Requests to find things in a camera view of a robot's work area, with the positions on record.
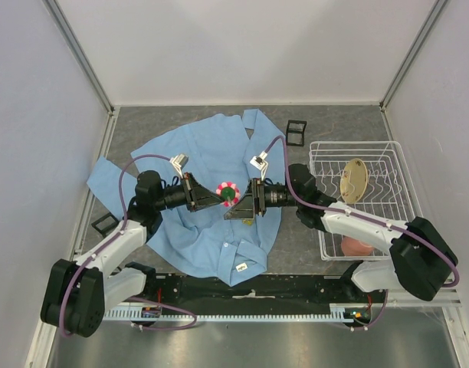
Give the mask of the pink flower plush brooch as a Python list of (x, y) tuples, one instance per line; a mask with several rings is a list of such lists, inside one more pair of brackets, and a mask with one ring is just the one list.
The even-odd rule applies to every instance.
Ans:
[(236, 205), (241, 198), (239, 188), (233, 182), (222, 182), (219, 184), (216, 189), (216, 194), (222, 197), (224, 207)]

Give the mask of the light blue shirt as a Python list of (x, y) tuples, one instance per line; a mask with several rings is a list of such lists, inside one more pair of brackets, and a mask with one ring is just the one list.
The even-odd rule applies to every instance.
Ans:
[[(131, 152), (140, 172), (155, 170), (170, 180), (174, 170), (167, 158), (184, 153), (186, 171), (215, 191), (231, 183), (244, 192), (259, 171), (251, 159), (269, 149), (267, 176), (284, 182), (284, 152), (271, 141), (282, 132), (259, 110), (227, 117), (217, 114), (164, 133)], [(199, 212), (179, 207), (162, 212), (162, 224), (148, 246), (180, 271), (196, 278), (217, 277), (235, 286), (267, 270), (267, 256), (274, 246), (281, 210), (272, 208), (254, 224), (227, 221), (224, 205)]]

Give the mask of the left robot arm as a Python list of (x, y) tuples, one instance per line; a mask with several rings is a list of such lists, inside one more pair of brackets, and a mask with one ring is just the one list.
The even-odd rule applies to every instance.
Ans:
[(164, 186), (156, 171), (140, 173), (135, 194), (116, 228), (84, 255), (53, 264), (41, 306), (41, 322), (59, 328), (65, 335), (89, 337), (104, 315), (118, 304), (131, 297), (151, 301), (158, 290), (156, 281), (149, 278), (154, 270), (133, 265), (118, 271), (117, 267), (159, 230), (163, 211), (184, 207), (196, 212), (223, 201), (189, 172), (173, 186)]

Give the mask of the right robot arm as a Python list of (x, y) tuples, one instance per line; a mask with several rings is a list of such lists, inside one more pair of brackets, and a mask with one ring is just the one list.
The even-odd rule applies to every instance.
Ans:
[(226, 220), (253, 220), (268, 209), (294, 207), (308, 228), (355, 239), (384, 253), (383, 261), (357, 261), (340, 282), (341, 295), (359, 301), (367, 292), (401, 288), (432, 301), (442, 288), (459, 282), (458, 259), (426, 218), (393, 220), (353, 209), (316, 187), (304, 164), (291, 164), (284, 184), (251, 179), (245, 194), (224, 215)]

